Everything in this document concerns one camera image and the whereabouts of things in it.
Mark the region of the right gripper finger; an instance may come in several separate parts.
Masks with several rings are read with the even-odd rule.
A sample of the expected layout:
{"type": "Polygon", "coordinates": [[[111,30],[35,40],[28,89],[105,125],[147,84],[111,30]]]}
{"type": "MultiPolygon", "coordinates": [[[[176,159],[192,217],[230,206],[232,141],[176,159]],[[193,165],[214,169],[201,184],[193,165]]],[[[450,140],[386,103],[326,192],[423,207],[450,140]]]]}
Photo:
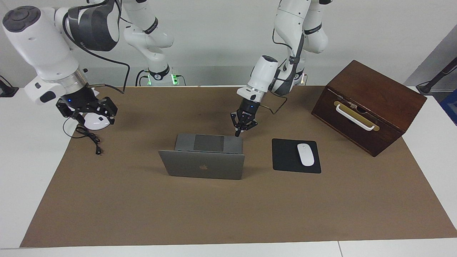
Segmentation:
{"type": "Polygon", "coordinates": [[[109,124],[114,124],[117,111],[118,108],[111,98],[104,97],[103,99],[98,100],[96,114],[106,117],[109,124]]]}
{"type": "Polygon", "coordinates": [[[59,99],[56,102],[56,107],[63,117],[75,119],[80,125],[85,125],[84,117],[79,112],[71,110],[63,99],[59,99]]]}

